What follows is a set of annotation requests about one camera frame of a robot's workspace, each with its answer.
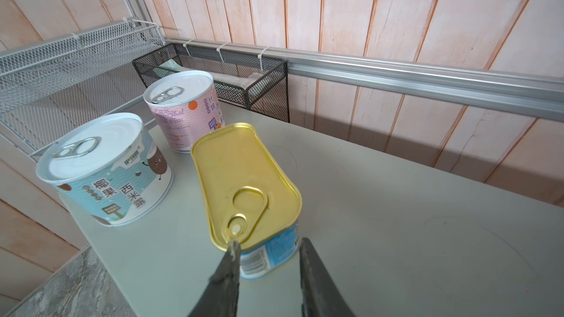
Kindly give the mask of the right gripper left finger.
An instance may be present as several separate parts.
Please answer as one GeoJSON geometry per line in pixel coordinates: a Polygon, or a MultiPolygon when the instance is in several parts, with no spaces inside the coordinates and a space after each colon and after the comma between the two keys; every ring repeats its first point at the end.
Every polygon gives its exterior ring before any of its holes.
{"type": "Polygon", "coordinates": [[[239,243],[230,242],[218,267],[209,278],[204,293],[189,316],[236,316],[239,301],[240,258],[239,243]]]}

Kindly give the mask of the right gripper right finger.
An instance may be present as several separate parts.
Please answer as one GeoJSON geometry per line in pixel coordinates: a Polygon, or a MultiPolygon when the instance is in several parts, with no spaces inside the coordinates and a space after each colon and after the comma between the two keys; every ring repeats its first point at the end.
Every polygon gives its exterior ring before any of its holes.
{"type": "Polygon", "coordinates": [[[354,316],[308,238],[299,247],[302,316],[354,316]]]}

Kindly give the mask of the gold rectangular tin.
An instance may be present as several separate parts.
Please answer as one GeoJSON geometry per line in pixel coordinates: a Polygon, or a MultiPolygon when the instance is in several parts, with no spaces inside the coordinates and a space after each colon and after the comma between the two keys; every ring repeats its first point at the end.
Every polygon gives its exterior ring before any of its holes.
{"type": "Polygon", "coordinates": [[[303,200],[248,123],[201,137],[191,150],[211,242],[238,242],[240,275],[253,280],[287,262],[299,246],[303,200]]]}

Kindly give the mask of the teal label can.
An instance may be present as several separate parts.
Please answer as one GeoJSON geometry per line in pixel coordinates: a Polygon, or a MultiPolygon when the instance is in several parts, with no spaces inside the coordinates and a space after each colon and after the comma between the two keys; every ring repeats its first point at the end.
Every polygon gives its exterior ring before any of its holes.
{"type": "Polygon", "coordinates": [[[36,175],[107,227],[145,217],[174,179],[142,119],[129,112],[99,117],[61,137],[38,161],[36,175]]]}

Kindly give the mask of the pink label can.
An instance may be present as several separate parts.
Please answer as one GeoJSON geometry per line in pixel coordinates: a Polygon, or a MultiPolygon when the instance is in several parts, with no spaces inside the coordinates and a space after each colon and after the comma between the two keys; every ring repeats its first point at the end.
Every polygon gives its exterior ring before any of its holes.
{"type": "Polygon", "coordinates": [[[226,126],[212,75],[201,70],[161,78],[143,99],[168,145],[179,153],[189,153],[201,137],[226,126]]]}

